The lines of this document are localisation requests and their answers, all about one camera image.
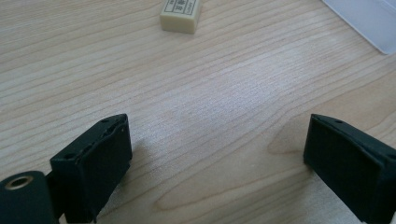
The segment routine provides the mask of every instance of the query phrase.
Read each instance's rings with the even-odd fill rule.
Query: eraser
[[[201,12],[201,0],[166,0],[160,15],[165,31],[194,34]]]

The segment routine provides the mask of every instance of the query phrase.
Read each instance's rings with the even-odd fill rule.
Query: black device
[[[13,175],[0,182],[0,223],[96,222],[130,167],[125,114],[102,119],[50,159],[52,171]]]
[[[390,223],[396,211],[396,150],[351,125],[312,115],[304,162],[360,221]]]

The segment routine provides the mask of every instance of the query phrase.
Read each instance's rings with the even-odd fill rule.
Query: hole
[[[73,159],[75,156],[76,156],[76,154],[69,153],[69,154],[64,155],[64,158],[67,160],[70,160],[70,159]]]
[[[20,176],[6,184],[6,189],[14,190],[14,189],[21,189],[27,186],[30,182],[32,182],[33,177],[30,175]]]
[[[114,130],[117,128],[118,124],[115,123],[113,125],[111,125],[108,129],[106,129],[106,131],[102,134],[102,137],[105,137],[107,135],[110,135],[114,132]]]

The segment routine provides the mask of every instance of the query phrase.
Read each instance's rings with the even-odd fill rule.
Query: plastic container
[[[323,2],[381,52],[396,52],[396,0]]]

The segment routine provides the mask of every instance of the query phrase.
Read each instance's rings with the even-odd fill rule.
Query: light wooden surface
[[[0,1],[0,177],[126,113],[129,170],[99,223],[360,223],[303,164],[309,116],[396,147],[396,55],[319,0]]]

